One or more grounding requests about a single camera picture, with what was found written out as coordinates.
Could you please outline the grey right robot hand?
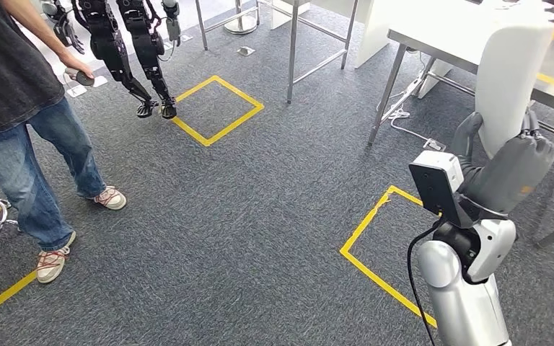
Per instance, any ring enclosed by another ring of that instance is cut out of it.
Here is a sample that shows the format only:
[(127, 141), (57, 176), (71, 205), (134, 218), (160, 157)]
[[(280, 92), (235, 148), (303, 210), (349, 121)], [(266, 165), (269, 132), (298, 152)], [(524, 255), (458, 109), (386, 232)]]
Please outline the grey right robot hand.
[(454, 133), (451, 150), (464, 178), (458, 193), (488, 210), (508, 214), (549, 172), (554, 143), (544, 136), (517, 135), (505, 142), (485, 166), (477, 167), (472, 163), (472, 145), (482, 124), (482, 115), (473, 112)]

